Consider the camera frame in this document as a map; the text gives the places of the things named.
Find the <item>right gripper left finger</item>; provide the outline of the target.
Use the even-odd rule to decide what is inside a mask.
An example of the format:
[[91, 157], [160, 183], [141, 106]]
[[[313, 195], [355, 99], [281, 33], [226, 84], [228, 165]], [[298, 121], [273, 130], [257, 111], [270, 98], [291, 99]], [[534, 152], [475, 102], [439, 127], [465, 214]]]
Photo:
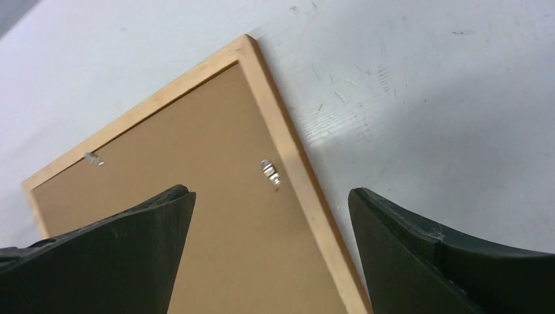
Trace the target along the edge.
[[2, 313], [166, 313], [196, 194], [175, 185], [28, 247], [1, 249]]

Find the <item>wooden picture frame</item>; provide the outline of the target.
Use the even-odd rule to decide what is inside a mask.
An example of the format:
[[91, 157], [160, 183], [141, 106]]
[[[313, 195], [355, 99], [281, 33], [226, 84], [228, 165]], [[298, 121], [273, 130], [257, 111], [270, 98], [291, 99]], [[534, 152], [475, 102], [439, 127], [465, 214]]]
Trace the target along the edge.
[[243, 71], [272, 140], [285, 161], [285, 169], [290, 176], [295, 178], [295, 183], [299, 186], [302, 186], [304, 179], [309, 179], [321, 202], [323, 217], [311, 219], [310, 226], [344, 302], [345, 313], [370, 313], [372, 308], [366, 292], [358, 278], [271, 73], [256, 40], [248, 35], [237, 38], [26, 179], [22, 188], [32, 208], [33, 217], [41, 235], [43, 237], [56, 236], [50, 235], [45, 228], [42, 214], [32, 193], [34, 188], [81, 160], [87, 160], [93, 165], [100, 166], [103, 163], [97, 155], [100, 148], [235, 65], [239, 65]]

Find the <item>brown cardboard backing board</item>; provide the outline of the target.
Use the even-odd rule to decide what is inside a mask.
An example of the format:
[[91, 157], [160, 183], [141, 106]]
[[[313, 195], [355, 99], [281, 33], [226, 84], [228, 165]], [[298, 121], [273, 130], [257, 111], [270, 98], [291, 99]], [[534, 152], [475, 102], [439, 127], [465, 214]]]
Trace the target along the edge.
[[239, 65], [32, 193], [52, 236], [171, 186], [196, 193], [170, 313], [345, 313], [310, 220], [312, 182], [285, 169]]

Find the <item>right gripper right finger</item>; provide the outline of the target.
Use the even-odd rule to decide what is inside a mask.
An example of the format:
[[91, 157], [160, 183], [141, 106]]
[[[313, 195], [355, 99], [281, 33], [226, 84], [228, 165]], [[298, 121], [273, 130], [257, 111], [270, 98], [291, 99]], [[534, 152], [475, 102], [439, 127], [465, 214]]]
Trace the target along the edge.
[[348, 207], [375, 313], [553, 313], [554, 255], [413, 213], [367, 188]]

